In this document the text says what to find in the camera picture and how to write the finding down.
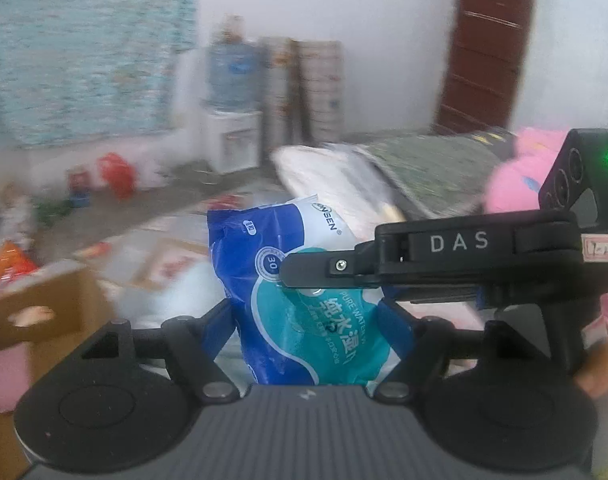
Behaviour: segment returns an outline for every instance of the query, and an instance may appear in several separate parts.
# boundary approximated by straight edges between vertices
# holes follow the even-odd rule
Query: red plastic bag
[[[117,153],[97,159],[97,168],[116,197],[125,200],[135,192],[135,169]]]

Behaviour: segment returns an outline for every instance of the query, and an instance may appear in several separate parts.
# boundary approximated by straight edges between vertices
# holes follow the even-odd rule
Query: circular pad
[[[117,361],[80,360],[28,391],[14,418],[29,456],[59,470],[107,473],[153,459],[184,434],[190,414],[181,389]]]
[[[551,365],[540,371],[531,361],[501,360],[494,370],[438,382],[424,401],[427,430],[446,451],[490,469],[577,463],[593,442],[593,402]]]

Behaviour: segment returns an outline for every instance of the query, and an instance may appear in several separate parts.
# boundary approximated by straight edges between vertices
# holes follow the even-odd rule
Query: plastic bag
[[[344,221],[317,197],[208,213],[215,272],[232,300],[246,364],[261,384],[367,384],[391,352],[378,290],[292,290],[280,263],[300,251],[352,249]]]
[[[0,247],[0,292],[14,280],[38,267],[12,242]]]
[[[162,163],[164,158],[159,149],[152,147],[139,150],[133,158],[129,158],[135,168],[135,187],[138,190],[164,187],[171,182],[170,170]]]
[[[97,159],[97,167],[117,198],[124,200],[133,196],[135,170],[126,160],[111,152]]]
[[[271,153],[280,180],[293,196],[319,194],[359,242],[373,240],[375,227],[403,221],[388,185],[351,148],[284,146]]]

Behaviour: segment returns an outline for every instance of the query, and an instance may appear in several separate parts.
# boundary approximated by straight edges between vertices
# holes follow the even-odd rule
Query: stacked boxes
[[[300,41],[299,47],[313,140],[337,142],[344,128],[342,43]]]
[[[292,66],[289,38],[262,38],[264,151],[292,143]]]

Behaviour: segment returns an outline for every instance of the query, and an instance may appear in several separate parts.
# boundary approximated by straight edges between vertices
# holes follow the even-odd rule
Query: cardboard box
[[[0,350],[28,342],[28,369],[34,383],[112,317],[87,267],[62,260],[12,284],[0,296]],[[14,314],[44,306],[52,319],[16,326]],[[0,480],[15,480],[28,468],[13,426],[12,413],[0,413]]]

